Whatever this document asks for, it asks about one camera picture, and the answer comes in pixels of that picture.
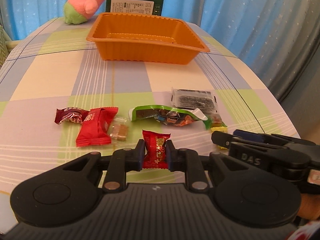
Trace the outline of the right hand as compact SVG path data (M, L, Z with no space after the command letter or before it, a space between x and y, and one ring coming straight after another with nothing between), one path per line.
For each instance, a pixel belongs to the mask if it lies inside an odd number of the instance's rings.
M297 215L308 220L319 220L320 195L301 194L301 205Z

